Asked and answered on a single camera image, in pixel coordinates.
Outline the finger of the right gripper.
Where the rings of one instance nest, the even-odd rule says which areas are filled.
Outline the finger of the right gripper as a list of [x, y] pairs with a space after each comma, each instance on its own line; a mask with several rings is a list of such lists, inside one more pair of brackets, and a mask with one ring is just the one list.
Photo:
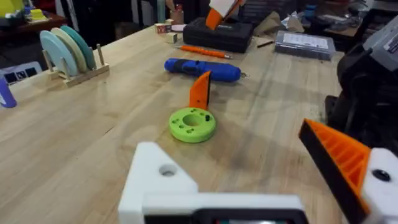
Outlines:
[[235, 0], [234, 4], [231, 6], [230, 10], [228, 11], [227, 15], [224, 18], [228, 18], [234, 14], [236, 10], [238, 10], [241, 6], [246, 3], [246, 0]]
[[235, 5], [237, 5], [237, 0], [211, 0], [209, 3], [210, 11], [205, 22], [206, 26], [215, 30], [231, 14]]

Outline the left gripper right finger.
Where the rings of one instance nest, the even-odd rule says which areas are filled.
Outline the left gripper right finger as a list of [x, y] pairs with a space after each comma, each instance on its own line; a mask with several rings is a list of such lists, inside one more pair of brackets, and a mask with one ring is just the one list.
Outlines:
[[304, 119], [299, 139], [348, 223], [397, 224], [397, 156]]

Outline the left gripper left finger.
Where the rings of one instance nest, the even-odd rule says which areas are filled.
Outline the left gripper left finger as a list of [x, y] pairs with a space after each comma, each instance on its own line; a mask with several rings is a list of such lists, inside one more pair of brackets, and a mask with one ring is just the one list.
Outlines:
[[119, 223], [143, 223], [146, 193], [196, 193], [197, 183], [155, 142], [140, 142], [118, 206]]

